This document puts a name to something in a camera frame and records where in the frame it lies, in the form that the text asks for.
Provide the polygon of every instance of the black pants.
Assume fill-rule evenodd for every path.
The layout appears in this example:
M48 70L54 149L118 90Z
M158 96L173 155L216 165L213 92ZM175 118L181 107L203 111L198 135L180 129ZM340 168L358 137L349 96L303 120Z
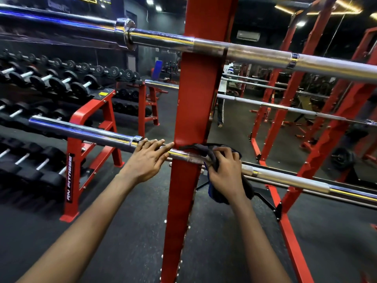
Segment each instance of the black pants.
M224 124L224 99L217 98L217 125Z

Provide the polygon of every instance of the red dumbbell rack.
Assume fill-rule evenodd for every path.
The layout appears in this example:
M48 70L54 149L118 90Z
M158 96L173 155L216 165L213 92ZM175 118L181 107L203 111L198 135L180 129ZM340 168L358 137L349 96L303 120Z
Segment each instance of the red dumbbell rack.
M78 109L71 117L70 122L84 125L84 122L98 109L102 109L104 121L99 129L116 132L116 124L111 99L115 95L113 89L92 90L94 98ZM81 177L81 162L96 146L96 143L82 142L79 139L67 139L67 179L64 200L64 214L61 221L71 222L79 214L78 200L81 193L102 167L107 158L112 154L114 165L122 167L122 157L119 149L105 146L88 167L88 175Z
M145 107L150 105L152 107L152 116L145 117ZM145 137L145 123L153 121L153 124L158 126L158 111L157 111L157 97L156 89L149 87L149 98L147 99L147 87L139 85L139 135Z

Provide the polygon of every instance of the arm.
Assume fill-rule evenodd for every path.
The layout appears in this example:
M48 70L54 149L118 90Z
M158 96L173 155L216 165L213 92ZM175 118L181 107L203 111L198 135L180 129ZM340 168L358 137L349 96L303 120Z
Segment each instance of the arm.
M76 282L126 196L138 183L155 176L169 156L174 143L160 148L163 142L141 141L106 189L18 282Z
M243 190L242 164L238 153L230 148L219 147L215 155L220 166L217 172L209 167L210 180L215 188L229 201L236 215L245 245L246 259L253 282L291 282L288 274L272 249L250 200Z

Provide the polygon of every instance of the hand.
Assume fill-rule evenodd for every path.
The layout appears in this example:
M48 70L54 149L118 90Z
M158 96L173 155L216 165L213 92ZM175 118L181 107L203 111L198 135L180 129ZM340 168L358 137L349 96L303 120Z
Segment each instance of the hand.
M210 181L220 193L222 193L229 204L235 204L238 200L246 198L242 185L242 163L238 153L232 153L229 147L217 147L214 154L219 160L217 172L213 166L208 166Z
M171 142L160 148L164 142L164 139L148 141L147 138L140 141L132 156L119 172L119 175L132 178L134 185L145 182L155 176L167 157L169 157L168 151L174 146L174 142Z

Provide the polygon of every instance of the air conditioner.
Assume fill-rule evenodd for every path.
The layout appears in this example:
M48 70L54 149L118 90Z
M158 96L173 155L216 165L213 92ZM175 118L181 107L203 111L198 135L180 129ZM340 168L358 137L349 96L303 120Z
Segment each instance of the air conditioner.
M239 40L245 40L245 41L259 41L259 38L261 37L260 33L255 32L246 32L244 30L239 30L237 33L237 38Z

